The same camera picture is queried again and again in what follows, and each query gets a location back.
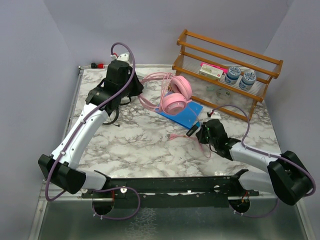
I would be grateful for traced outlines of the pink headphones with cable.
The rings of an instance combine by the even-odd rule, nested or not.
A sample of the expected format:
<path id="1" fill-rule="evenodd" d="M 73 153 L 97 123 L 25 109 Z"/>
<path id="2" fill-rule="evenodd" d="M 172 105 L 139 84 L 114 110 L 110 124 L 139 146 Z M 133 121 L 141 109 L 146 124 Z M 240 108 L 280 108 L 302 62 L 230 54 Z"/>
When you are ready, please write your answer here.
<path id="1" fill-rule="evenodd" d="M 151 103 L 140 94 L 137 98 L 145 109 L 169 116 L 176 116 L 186 109 L 191 109 L 189 104 L 192 102 L 193 92 L 189 81 L 185 77 L 170 72 L 154 72 L 145 76 L 140 80 L 140 83 L 144 84 L 151 81 L 161 81 L 159 104 Z"/>

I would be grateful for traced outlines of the black headphones with cable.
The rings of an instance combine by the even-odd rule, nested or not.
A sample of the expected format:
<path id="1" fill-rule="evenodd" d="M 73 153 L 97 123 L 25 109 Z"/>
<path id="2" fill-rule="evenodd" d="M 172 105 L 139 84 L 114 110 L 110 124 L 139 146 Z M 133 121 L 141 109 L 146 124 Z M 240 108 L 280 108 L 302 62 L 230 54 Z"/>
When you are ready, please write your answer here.
<path id="1" fill-rule="evenodd" d="M 120 112 L 119 112 L 119 108 L 116 108 L 114 110 L 114 116 L 111 117 L 111 115 L 109 116 L 109 122 L 104 122 L 103 125 L 104 126 L 110 126 L 110 125 L 114 125 L 116 127 L 120 127 L 120 125 L 118 123 L 116 123 L 116 121 L 118 120 L 119 118 L 119 115 L 120 115 Z"/>

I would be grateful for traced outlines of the grey white headphones with cable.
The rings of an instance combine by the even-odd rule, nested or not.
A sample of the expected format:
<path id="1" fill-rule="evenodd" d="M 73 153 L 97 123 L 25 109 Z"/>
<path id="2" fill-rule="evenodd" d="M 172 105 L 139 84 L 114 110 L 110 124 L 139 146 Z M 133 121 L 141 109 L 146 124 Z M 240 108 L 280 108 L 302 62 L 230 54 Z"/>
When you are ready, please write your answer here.
<path id="1" fill-rule="evenodd" d="M 146 74 L 141 73 L 141 72 L 137 72 L 136 75 L 137 75 L 137 77 L 138 77 L 139 79 L 143 79 L 143 78 L 145 78 L 145 77 L 147 76 Z"/>

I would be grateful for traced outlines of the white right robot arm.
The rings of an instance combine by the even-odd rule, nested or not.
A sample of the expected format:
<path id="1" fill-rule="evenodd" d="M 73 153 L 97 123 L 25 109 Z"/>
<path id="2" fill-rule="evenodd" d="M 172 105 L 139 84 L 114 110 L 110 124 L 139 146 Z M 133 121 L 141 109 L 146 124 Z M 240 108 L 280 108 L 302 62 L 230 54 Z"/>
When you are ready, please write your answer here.
<path id="1" fill-rule="evenodd" d="M 315 181 L 292 151 L 272 153 L 245 145 L 241 140 L 229 137 L 218 119 L 204 122 L 195 135 L 199 143 L 213 147 L 219 156 L 260 170 L 246 171 L 230 182 L 229 189 L 236 196 L 247 190 L 267 192 L 293 206 L 315 190 Z"/>

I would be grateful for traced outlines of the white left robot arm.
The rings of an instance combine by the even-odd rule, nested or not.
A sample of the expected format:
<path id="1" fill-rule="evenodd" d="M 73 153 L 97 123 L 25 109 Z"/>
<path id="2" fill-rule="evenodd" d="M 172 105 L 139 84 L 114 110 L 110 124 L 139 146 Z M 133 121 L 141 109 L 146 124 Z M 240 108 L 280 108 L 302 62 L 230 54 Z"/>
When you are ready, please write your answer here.
<path id="1" fill-rule="evenodd" d="M 138 96 L 142 90 L 135 66 L 113 60 L 106 77 L 89 91 L 80 116 L 62 143 L 50 155 L 40 156 L 38 165 L 46 181 L 70 194 L 89 189 L 106 197 L 111 190 L 108 178 L 96 171 L 79 170 L 81 157 L 98 128 L 118 110 L 121 100 Z"/>

